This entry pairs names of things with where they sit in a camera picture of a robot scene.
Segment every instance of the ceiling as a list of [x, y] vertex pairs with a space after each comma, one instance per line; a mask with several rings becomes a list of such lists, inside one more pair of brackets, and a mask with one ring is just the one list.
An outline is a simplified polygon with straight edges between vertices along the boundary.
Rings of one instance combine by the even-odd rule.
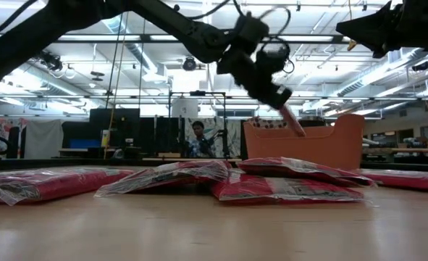
[[[24, 1], [23, 0], [0, 0], [0, 24], [8, 18]], [[13, 28], [40, 8], [44, 7], [47, 1], [38, 1], [31, 8], [23, 12], [5, 31]], [[210, 10], [219, 0], [184, 0], [184, 1], [164, 1], [173, 7], [178, 4], [180, 13], [185, 16], [201, 15]], [[339, 22], [352, 18], [363, 17], [376, 12], [387, 3], [387, 0], [368, 0], [367, 10], [362, 11], [364, 1], [352, 0], [349, 8], [347, 0], [300, 0], [301, 10], [296, 11], [297, 1], [285, 0], [243, 0], [243, 11], [250, 10], [253, 16], [261, 13], [276, 4], [286, 4], [292, 13], [292, 20], [284, 30], [287, 35], [303, 35], [300, 37], [318, 37], [328, 35], [338, 35], [335, 31]], [[229, 4], [212, 16], [203, 20], [217, 28], [232, 28], [238, 18], [238, 13], [234, 6]], [[264, 22], [269, 25], [270, 33], [276, 33], [286, 20], [286, 14], [278, 9], [276, 12], [264, 18]], [[142, 96], [141, 99], [123, 99], [122, 97], [110, 100], [110, 104], [118, 107], [140, 107], [142, 115], [164, 115], [167, 113], [169, 88], [173, 91], [204, 91], [226, 92], [227, 95], [236, 96], [236, 99], [227, 100], [227, 108], [250, 109], [258, 106], [257, 101], [247, 99], [247, 93], [234, 84], [234, 80], [229, 75], [216, 75], [214, 64], [201, 65], [200, 70], [185, 72], [182, 63], [186, 57], [190, 56], [189, 51], [181, 43], [174, 41], [145, 42], [137, 43], [131, 41], [122, 44], [108, 41], [93, 42], [101, 36], [113, 34], [112, 22], [115, 20], [103, 20], [88, 28], [69, 32], [70, 40], [67, 43], [62, 41], [52, 43], [46, 47], [46, 51], [53, 55], [60, 56], [64, 69], [59, 72], [48, 71], [39, 62], [30, 61], [20, 69], [23, 72], [34, 75], [46, 89], [31, 91], [28, 88], [18, 88], [12, 90], [0, 89], [0, 104], [16, 104], [12, 99], [20, 101], [25, 106], [34, 107], [35, 103], [59, 102], [61, 107], [69, 106], [78, 108], [77, 113], [86, 112], [87, 109], [97, 106], [105, 106], [107, 90], [118, 96]], [[122, 24], [126, 27], [128, 39], [138, 35], [144, 37], [148, 35], [166, 35], [150, 22], [145, 21], [136, 13], [125, 13], [122, 16]], [[278, 49], [280, 45], [269, 44], [268, 49]], [[150, 62], [151, 71], [145, 70], [140, 59], [135, 56], [134, 51], [129, 48], [137, 48], [146, 58], [144, 61]], [[307, 42], [301, 44], [291, 43], [291, 60], [294, 62], [293, 73], [277, 73], [274, 81], [288, 88], [293, 89], [293, 97], [288, 104], [294, 112], [302, 115], [323, 114], [327, 116], [337, 116], [344, 112], [360, 112], [362, 110], [373, 109], [375, 114], [380, 109], [399, 104], [399, 101], [354, 101], [348, 97], [373, 97], [380, 96], [380, 93], [392, 90], [398, 86], [403, 86], [396, 92], [382, 95], [382, 97], [415, 97], [424, 91], [425, 80], [428, 79], [428, 70], [413, 72], [409, 69], [412, 65], [428, 61], [428, 54], [419, 56], [408, 56], [412, 49], [401, 50], [403, 60], [398, 63], [389, 62], [384, 59], [372, 58], [372, 53], [362, 45], [356, 46], [348, 51], [348, 42], [332, 44], [312, 44]], [[103, 73], [102, 81], [92, 80], [94, 76], [91, 71]], [[348, 87], [353, 81], [363, 79], [363, 85], [356, 90], [345, 94], [347, 99], [332, 99], [319, 101], [321, 96], [337, 96], [338, 91]], [[45, 98], [25, 98], [20, 95], [25, 94], [61, 95], [61, 101]], [[6, 99], [7, 95], [18, 95], [12, 99]], [[71, 96], [92, 95], [97, 98], [76, 98]], [[210, 101], [199, 100], [201, 106], [212, 108]], [[214, 106], [221, 107], [220, 101], [214, 102]], [[75, 113], [76, 109], [65, 110], [63, 113]]]

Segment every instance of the orange plastic basket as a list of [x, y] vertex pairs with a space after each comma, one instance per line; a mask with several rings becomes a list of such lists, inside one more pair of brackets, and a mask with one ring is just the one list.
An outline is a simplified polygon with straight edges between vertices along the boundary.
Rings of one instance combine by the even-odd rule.
[[255, 128], [243, 123], [249, 159], [290, 157], [342, 170], [360, 168], [365, 119], [343, 115], [335, 126], [304, 128], [307, 136], [297, 137], [289, 128]]

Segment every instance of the white wall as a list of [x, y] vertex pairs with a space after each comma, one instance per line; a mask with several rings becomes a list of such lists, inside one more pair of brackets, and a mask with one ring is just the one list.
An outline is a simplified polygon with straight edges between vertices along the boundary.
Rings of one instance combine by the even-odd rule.
[[408, 107], [407, 116], [399, 117], [399, 110], [394, 113], [383, 115], [384, 120], [366, 121], [364, 135], [370, 136], [374, 133], [383, 133], [386, 131], [401, 131], [401, 130], [414, 130], [415, 137], [420, 137], [421, 127], [428, 126], [428, 111], [425, 111], [424, 102], [416, 104], [415, 107]]

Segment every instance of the person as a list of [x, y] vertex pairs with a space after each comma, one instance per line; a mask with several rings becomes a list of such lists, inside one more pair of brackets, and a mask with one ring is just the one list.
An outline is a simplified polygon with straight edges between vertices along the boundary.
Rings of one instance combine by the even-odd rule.
[[192, 158], [215, 158], [215, 147], [212, 146], [214, 141], [204, 136], [204, 124], [195, 121], [191, 127], [196, 138], [189, 141], [188, 156]]

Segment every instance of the table surface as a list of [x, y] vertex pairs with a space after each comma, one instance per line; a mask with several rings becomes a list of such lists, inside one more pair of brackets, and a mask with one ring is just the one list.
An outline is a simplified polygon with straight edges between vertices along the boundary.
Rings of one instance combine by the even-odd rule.
[[0, 260], [428, 261], [428, 193], [364, 191], [372, 205], [227, 207], [192, 194], [0, 205]]

